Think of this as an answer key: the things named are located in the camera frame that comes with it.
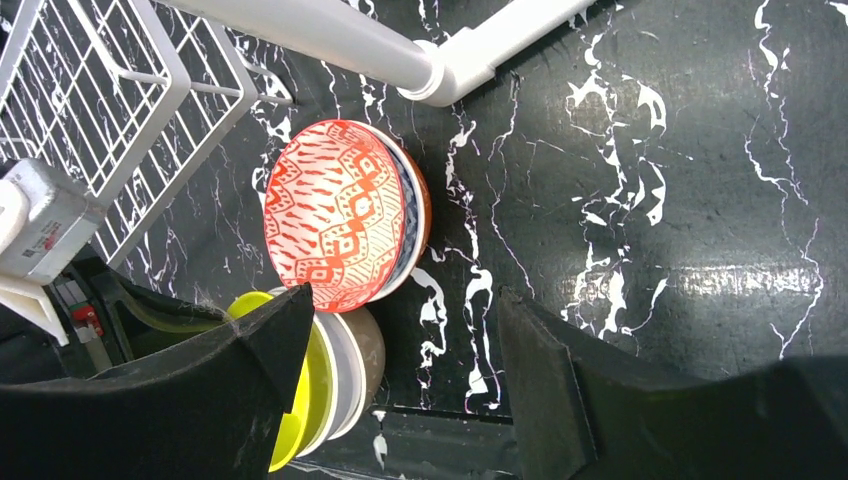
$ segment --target yellow cup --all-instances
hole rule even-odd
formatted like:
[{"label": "yellow cup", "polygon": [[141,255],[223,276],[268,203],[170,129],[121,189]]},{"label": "yellow cup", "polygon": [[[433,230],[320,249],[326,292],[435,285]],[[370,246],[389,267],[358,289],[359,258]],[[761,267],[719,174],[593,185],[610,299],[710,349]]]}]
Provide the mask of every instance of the yellow cup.
[{"label": "yellow cup", "polygon": [[[265,292],[248,292],[237,298],[227,309],[227,313],[238,319],[272,298],[272,295]],[[291,413],[283,415],[280,422],[269,472],[283,468],[295,455],[303,451],[318,434],[321,425],[327,421],[332,394],[329,376],[329,353],[321,334],[313,325],[294,396],[294,408]]]}]

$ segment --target marble countertop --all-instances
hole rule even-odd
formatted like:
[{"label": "marble countertop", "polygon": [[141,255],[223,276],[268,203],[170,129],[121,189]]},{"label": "marble countertop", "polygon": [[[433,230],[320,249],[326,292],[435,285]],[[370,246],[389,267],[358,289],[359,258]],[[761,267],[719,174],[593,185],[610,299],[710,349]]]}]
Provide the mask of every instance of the marble countertop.
[{"label": "marble countertop", "polygon": [[[438,42],[507,2],[349,3]],[[238,43],[297,104],[257,104],[213,152],[130,255],[140,284],[223,306],[278,286],[268,172],[298,131],[347,118],[402,143],[435,211],[412,278],[369,305],[388,349],[379,405],[507,416],[501,285],[709,379],[848,353],[848,4],[601,1],[446,109]]]}]

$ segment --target stack of bowls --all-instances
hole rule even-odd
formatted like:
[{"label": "stack of bowls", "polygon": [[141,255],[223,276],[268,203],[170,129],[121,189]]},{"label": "stack of bowls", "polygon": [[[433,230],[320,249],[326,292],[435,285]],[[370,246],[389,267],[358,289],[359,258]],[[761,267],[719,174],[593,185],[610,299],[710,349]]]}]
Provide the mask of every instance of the stack of bowls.
[{"label": "stack of bowls", "polygon": [[[237,319],[282,291],[246,293],[227,312]],[[385,359],[383,337],[368,310],[316,313],[294,408],[283,415],[270,471],[350,431],[377,393]]]},{"label": "stack of bowls", "polygon": [[415,162],[368,125],[329,120],[298,134],[268,180],[265,241],[287,287],[312,284],[315,309],[343,313],[395,291],[432,224]]}]

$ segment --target white wire rack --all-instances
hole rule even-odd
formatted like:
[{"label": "white wire rack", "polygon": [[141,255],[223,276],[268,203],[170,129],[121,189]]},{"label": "white wire rack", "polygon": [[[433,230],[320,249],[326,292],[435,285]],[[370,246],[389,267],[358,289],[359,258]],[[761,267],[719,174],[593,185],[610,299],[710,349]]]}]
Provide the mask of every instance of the white wire rack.
[{"label": "white wire rack", "polygon": [[113,202],[94,239],[113,267],[254,102],[292,101],[220,25],[155,5],[24,0],[0,60],[0,157],[43,158]]}]

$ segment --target red and white patterned bowl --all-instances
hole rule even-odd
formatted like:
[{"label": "red and white patterned bowl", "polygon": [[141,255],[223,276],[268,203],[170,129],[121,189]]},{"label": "red and white patterned bowl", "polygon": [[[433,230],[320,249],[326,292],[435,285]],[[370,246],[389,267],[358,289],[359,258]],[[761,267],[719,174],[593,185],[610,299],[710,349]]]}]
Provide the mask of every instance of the red and white patterned bowl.
[{"label": "red and white patterned bowl", "polygon": [[329,120],[298,134],[265,197],[265,242],[283,284],[310,282],[323,312],[369,301],[397,263],[401,189],[386,146],[361,125]]}]

